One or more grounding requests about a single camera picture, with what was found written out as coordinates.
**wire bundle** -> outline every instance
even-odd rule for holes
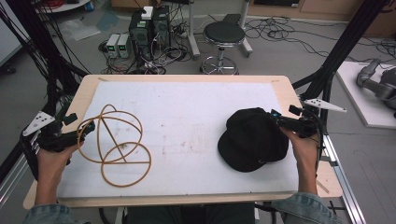
[[[106,112],[106,109],[108,107],[110,107],[112,110]],[[136,120],[137,126],[135,124],[133,124],[131,121],[128,121],[126,119],[120,119],[121,115],[130,117],[132,120]],[[107,120],[116,120],[116,121],[122,122],[124,124],[127,124],[127,125],[133,127],[136,131],[139,132],[139,134],[140,134],[139,139],[137,141],[128,141],[128,142],[118,143],[118,141],[116,139],[117,134],[113,134],[113,132],[111,131],[111,130],[114,130],[114,127],[110,127],[108,125],[108,123],[106,122]],[[93,159],[90,156],[88,156],[88,154],[86,154],[81,149],[81,145],[80,145],[80,139],[81,139],[86,127],[88,127],[87,124],[90,124],[95,121],[97,122],[96,144],[98,147],[98,155],[99,155],[100,160]],[[107,130],[112,142],[114,143],[114,147],[107,149],[107,150],[102,150],[102,148],[101,148],[100,130],[101,130],[102,124],[105,126],[105,129]],[[118,187],[118,188],[130,187],[130,186],[140,182],[149,173],[149,169],[151,167],[151,155],[149,153],[149,150],[144,145],[142,145],[140,143],[142,140],[142,137],[143,137],[143,126],[142,126],[142,123],[140,122],[140,120],[135,115],[125,112],[125,111],[117,110],[114,107],[114,105],[105,105],[98,116],[82,121],[78,125],[78,130],[80,130],[80,131],[78,131],[78,151],[80,152],[81,156],[84,157],[86,160],[101,164],[102,177],[109,185]],[[138,153],[138,151],[137,151],[138,148],[143,148],[146,151],[146,153],[148,155],[148,159],[146,161],[128,161],[128,160],[132,159],[132,157],[135,155],[135,153]],[[114,159],[114,155],[117,153],[119,153],[120,155]],[[140,177],[138,177],[137,180],[133,180],[128,184],[114,183],[113,181],[109,180],[109,178],[106,176],[105,166],[107,166],[107,165],[137,165],[137,164],[146,164],[147,165],[146,172],[143,173]]]
[[[299,22],[299,23],[304,23],[304,24],[309,24],[309,25],[314,25],[314,26],[337,26],[337,25],[343,25],[346,26],[345,23],[343,22],[336,22],[336,23],[328,23],[328,24],[317,24],[313,22],[307,22],[307,21],[293,21],[293,22]],[[252,20],[246,23],[246,36],[249,38],[262,38],[267,41],[272,41],[272,42],[279,42],[279,41],[287,41],[290,43],[299,43],[301,44],[304,49],[308,53],[315,53],[321,57],[327,57],[329,56],[329,52],[326,50],[316,50],[314,47],[312,47],[310,44],[307,42],[298,39],[295,36],[296,34],[305,34],[305,35],[314,35],[318,36],[324,39],[332,40],[332,41],[337,41],[337,38],[334,37],[329,37],[325,35],[318,35],[314,34],[311,32],[307,31],[300,31],[296,30],[290,25],[290,19],[289,18],[268,18],[264,20]],[[396,43],[393,40],[382,40],[380,42],[375,42],[374,40],[371,40],[369,38],[363,38],[370,43],[358,43],[358,45],[366,46],[366,47],[376,47],[376,49],[382,53],[388,54],[392,58],[389,60],[384,61],[383,63],[387,63],[390,61],[394,61],[396,59],[395,57],[395,46]],[[359,63],[365,63],[368,61],[373,60],[374,58],[369,58],[369,59],[364,59],[364,60],[357,60],[351,56],[348,56],[348,59],[353,61],[353,62],[359,62]]]

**jeans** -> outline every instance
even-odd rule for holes
[[[210,204],[205,206],[207,224],[254,223],[253,203]],[[285,200],[273,201],[285,224],[320,223],[340,224],[342,219],[324,205],[318,195],[295,193]],[[128,221],[134,224],[183,224],[180,206],[150,206],[128,208]],[[37,205],[30,209],[24,224],[87,224],[74,220],[71,209],[60,204]]]

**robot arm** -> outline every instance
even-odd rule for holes
[[[375,93],[375,96],[381,100],[387,100],[393,93],[391,86],[372,81],[370,77],[375,73],[375,69],[381,63],[381,60],[374,59],[369,65],[363,67],[358,73],[356,84]]]

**metal frame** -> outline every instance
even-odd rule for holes
[[[356,197],[352,191],[352,187],[349,185],[347,176],[344,172],[341,162],[338,159],[337,153],[335,152],[335,148],[332,145],[332,140],[330,139],[329,135],[324,136],[324,146],[326,147],[324,151],[330,158],[330,163],[334,164],[332,168],[334,169],[335,175],[338,178],[338,182],[343,189],[343,195],[341,198],[345,203],[346,211],[350,220],[352,223],[356,224],[366,223],[363,213],[361,212],[361,208],[359,207],[358,201],[356,200]]]

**black cable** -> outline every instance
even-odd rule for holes
[[[110,222],[107,220],[107,218],[105,216],[105,211],[104,211],[103,207],[99,208],[99,216],[102,219],[104,224],[110,224]]]
[[[318,35],[307,31],[297,31],[293,27],[288,25],[289,21],[290,19],[285,17],[249,21],[246,23],[246,27],[247,27],[246,36],[248,38],[262,38],[264,40],[272,41],[272,42],[287,41],[290,43],[300,43],[307,52],[315,53],[321,57],[327,57],[329,55],[329,52],[325,50],[315,50],[310,44],[300,39],[290,37],[290,34],[307,34],[307,35],[314,35],[314,36],[326,38],[332,41],[338,40],[338,38],[328,37],[325,35]],[[306,22],[306,21],[293,21],[293,22],[306,23],[316,26],[334,26],[334,25],[343,24],[340,22],[332,23],[332,24],[316,24],[313,22]],[[368,40],[371,41],[372,43],[365,44],[360,42],[358,44],[367,47],[376,47],[378,51],[390,55],[392,59],[386,60],[385,62],[391,62],[396,60],[396,55],[395,55],[396,50],[393,43],[387,43],[387,41],[381,41],[381,43],[376,43],[370,39]],[[357,60],[350,56],[348,56],[347,58],[353,62],[359,62],[359,63],[365,63],[373,59],[370,58],[365,60]]]

